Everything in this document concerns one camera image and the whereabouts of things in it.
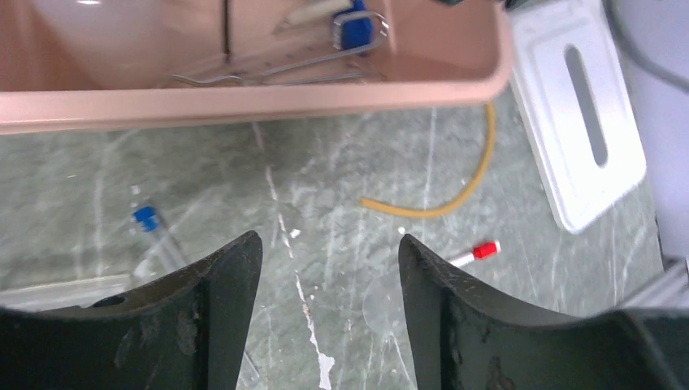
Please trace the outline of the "pink plastic bin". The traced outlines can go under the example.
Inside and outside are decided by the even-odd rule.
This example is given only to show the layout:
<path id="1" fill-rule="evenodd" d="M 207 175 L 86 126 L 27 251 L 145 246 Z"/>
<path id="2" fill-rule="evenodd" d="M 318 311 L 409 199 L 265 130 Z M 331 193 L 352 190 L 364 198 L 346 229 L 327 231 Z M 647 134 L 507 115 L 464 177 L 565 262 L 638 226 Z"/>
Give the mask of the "pink plastic bin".
<path id="1" fill-rule="evenodd" d="M 221 1 L 161 1 L 169 70 L 145 89 L 106 89 L 67 52 L 34 1 L 1 4 L 1 131 L 156 128 L 486 102 L 513 59 L 502 1 L 366 1 L 389 24 L 367 56 L 377 75 L 299 85 L 162 84 L 223 54 Z M 231 51 L 303 1 L 231 1 Z"/>

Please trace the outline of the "white bottle red cap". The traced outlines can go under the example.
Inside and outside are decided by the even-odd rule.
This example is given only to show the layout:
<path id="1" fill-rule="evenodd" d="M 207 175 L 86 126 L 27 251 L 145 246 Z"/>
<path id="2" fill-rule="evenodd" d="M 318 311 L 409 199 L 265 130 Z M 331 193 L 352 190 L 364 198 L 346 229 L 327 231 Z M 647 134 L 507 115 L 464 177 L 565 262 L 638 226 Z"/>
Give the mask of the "white bottle red cap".
<path id="1" fill-rule="evenodd" d="M 34 1 L 89 78 L 106 89 L 154 87 L 169 70 L 161 1 Z"/>

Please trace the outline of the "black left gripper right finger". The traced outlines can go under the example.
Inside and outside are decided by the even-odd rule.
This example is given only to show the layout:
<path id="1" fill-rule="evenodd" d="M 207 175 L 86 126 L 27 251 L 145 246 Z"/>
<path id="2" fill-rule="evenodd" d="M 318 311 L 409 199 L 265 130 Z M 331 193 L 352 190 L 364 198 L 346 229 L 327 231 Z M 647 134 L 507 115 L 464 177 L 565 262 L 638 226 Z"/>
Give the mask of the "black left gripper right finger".
<path id="1" fill-rule="evenodd" d="M 411 235 L 398 251 L 421 389 L 685 389 L 688 266 L 677 262 L 613 308 L 548 310 L 475 278 Z"/>

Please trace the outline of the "measuring cylinder blue base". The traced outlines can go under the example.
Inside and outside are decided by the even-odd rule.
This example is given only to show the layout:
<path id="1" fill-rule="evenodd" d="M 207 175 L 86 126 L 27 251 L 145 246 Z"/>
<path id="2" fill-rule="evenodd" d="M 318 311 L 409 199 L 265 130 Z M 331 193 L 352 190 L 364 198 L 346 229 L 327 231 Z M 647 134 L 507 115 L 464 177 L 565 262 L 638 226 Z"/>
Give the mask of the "measuring cylinder blue base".
<path id="1" fill-rule="evenodd" d="M 366 5 L 362 0 L 353 0 L 349 9 L 332 15 L 335 19 L 339 15 L 346 15 L 355 11 L 365 11 Z M 371 43 L 373 25 L 370 19 L 362 18 L 343 23 L 340 45 L 342 50 L 350 50 Z"/>

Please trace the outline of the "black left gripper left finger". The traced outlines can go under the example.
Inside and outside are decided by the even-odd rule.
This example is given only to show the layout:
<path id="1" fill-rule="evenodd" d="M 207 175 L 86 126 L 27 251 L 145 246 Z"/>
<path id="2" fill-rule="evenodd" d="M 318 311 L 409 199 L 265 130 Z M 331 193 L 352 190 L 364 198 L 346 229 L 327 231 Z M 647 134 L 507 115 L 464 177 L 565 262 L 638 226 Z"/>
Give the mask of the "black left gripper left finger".
<path id="1" fill-rule="evenodd" d="M 82 308 L 1 311 L 4 389 L 233 389 L 262 269 L 249 231 Z"/>

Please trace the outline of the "black wire tripod stand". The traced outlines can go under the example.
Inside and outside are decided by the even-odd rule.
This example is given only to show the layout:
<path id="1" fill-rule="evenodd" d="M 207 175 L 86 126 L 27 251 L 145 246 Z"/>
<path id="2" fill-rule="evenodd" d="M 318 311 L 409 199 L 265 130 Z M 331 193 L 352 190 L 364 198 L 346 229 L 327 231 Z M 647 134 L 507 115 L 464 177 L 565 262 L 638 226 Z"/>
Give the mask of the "black wire tripod stand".
<path id="1" fill-rule="evenodd" d="M 221 28 L 222 28 L 222 51 L 225 63 L 231 61 L 231 1 L 221 1 Z"/>

